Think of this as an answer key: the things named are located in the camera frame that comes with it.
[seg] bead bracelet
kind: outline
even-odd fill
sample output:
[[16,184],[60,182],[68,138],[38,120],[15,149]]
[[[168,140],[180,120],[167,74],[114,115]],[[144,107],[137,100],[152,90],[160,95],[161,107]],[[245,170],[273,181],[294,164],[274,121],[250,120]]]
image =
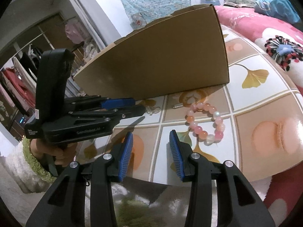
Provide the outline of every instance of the bead bracelet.
[[[205,130],[202,129],[201,126],[198,126],[198,123],[194,120],[193,116],[196,111],[207,111],[213,115],[213,120],[217,125],[214,135],[208,134]],[[206,143],[208,145],[212,144],[213,142],[220,142],[222,140],[225,125],[223,124],[221,114],[215,107],[211,106],[209,103],[194,103],[190,106],[190,109],[188,110],[186,116],[186,121],[189,123],[189,127],[193,130],[194,133],[196,133],[197,136],[199,136],[201,140],[206,140]]]

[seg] red clothing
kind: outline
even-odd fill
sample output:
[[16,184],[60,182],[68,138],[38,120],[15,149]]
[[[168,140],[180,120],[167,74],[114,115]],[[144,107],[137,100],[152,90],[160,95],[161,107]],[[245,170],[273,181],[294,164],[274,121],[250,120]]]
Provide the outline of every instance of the red clothing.
[[8,80],[13,84],[18,93],[26,100],[26,102],[32,107],[35,108],[35,97],[34,95],[26,88],[23,82],[16,76],[15,70],[11,68],[6,68],[3,71],[4,75]]

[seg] cardboard box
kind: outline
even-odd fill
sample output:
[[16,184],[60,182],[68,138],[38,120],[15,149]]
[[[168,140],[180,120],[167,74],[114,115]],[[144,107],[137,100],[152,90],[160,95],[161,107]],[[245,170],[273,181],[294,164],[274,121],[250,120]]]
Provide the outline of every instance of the cardboard box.
[[215,8],[190,6],[102,50],[75,76],[88,95],[136,100],[229,82]]

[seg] hand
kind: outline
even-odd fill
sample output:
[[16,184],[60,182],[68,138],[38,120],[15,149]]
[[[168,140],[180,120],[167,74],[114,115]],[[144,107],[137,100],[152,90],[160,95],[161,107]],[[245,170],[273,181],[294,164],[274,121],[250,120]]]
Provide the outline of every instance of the hand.
[[45,154],[56,156],[55,165],[66,167],[74,160],[77,143],[68,144],[64,150],[57,146],[50,145],[42,139],[33,139],[31,141],[31,153],[37,160],[42,160]]

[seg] screw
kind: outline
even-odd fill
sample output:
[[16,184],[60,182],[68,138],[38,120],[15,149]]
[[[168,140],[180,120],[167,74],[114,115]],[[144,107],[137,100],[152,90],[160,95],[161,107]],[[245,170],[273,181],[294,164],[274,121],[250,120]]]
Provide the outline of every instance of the screw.
[[198,154],[198,153],[192,153],[192,154],[191,154],[191,157],[192,157],[193,159],[198,159],[198,158],[200,158],[200,154]]
[[112,155],[111,154],[105,154],[103,155],[103,159],[111,159]]
[[230,160],[227,160],[227,161],[225,162],[225,165],[226,165],[227,167],[233,167],[234,163],[233,163],[232,161],[230,161]]
[[71,168],[76,168],[76,167],[78,166],[78,162],[77,162],[77,161],[73,161],[73,162],[71,162],[71,163],[69,164],[69,166],[70,166]]

